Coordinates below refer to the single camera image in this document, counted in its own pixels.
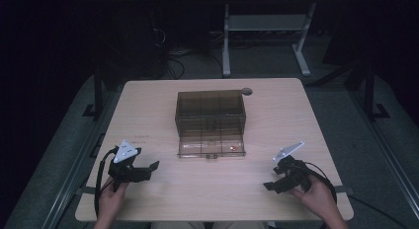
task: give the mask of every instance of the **transparent box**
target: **transparent box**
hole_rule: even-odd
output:
[[[244,156],[246,111],[241,90],[178,93],[181,158]]]

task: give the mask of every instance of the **gray carpet floor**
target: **gray carpet floor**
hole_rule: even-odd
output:
[[[232,49],[230,78],[281,78],[296,77],[302,83],[310,83],[332,72],[337,66],[322,63],[329,42],[328,37],[311,36],[303,53],[312,74],[303,77],[293,56],[291,43],[294,37],[282,41],[264,41],[246,49]],[[214,48],[212,56],[190,54],[176,60],[185,66],[182,79],[221,78],[221,49]],[[171,63],[175,72],[180,66]],[[376,103],[383,104],[390,118],[371,123],[359,105],[363,88],[349,92],[344,88],[347,75],[336,78],[320,88],[306,88],[306,93],[330,149],[333,160],[345,187],[359,198],[388,215],[401,221],[408,228],[419,228],[419,220],[400,189],[387,163],[381,145],[377,142],[378,129],[394,151],[412,184],[418,189],[419,130],[399,105],[391,89],[376,77]],[[104,112],[97,121],[82,116],[87,105],[94,103],[93,79],[86,81],[68,110],[61,126],[50,142],[45,155],[11,215],[6,228],[93,228],[93,223],[79,222],[74,214],[80,199],[76,194],[88,177],[94,158],[96,140],[106,133],[113,110],[123,86],[117,90],[104,90]],[[79,168],[69,176],[75,161]],[[63,187],[66,178],[74,178],[72,186]],[[58,198],[63,198],[65,210],[54,213],[51,209]],[[350,228],[401,228],[386,216],[351,200],[355,216],[349,221]],[[318,228],[320,222],[277,223],[281,228]],[[146,223],[117,222],[114,228],[144,228]]]

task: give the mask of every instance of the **person's left hand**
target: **person's left hand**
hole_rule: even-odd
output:
[[[126,188],[129,183],[122,183],[118,190],[114,192],[114,184],[109,184],[111,180],[111,177],[106,180],[104,186],[107,187],[102,189],[101,197],[99,198],[99,215],[95,224],[97,229],[111,228],[124,204]]]

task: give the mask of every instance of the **wooden tabletop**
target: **wooden tabletop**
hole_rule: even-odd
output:
[[[244,157],[180,159],[175,123],[178,92],[250,88],[243,96],[246,111]],[[129,221],[287,221],[318,220],[287,193],[267,191],[276,181],[272,158],[281,147],[304,141],[293,156],[322,169],[334,186],[341,180],[310,102],[298,79],[214,79],[131,81],[115,110],[88,187],[96,183],[99,162],[123,139],[142,152],[133,163],[148,167],[160,161],[148,182],[131,183],[119,220]],[[107,160],[103,182],[108,177]],[[94,221],[94,196],[82,195],[76,211],[81,221]],[[345,219],[354,215],[345,193],[338,193]]]

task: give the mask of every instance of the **hand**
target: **hand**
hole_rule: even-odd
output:
[[[303,192],[292,189],[289,193],[320,217],[329,228],[347,229],[348,225],[340,214],[330,189],[312,175],[308,179],[311,181],[310,190]]]
[[[95,224],[96,229],[111,228],[124,204],[126,188],[129,183],[122,183],[118,190],[114,192],[114,184],[111,183],[111,180],[111,177],[106,180],[104,186],[107,187],[102,189],[99,198],[99,215]]]

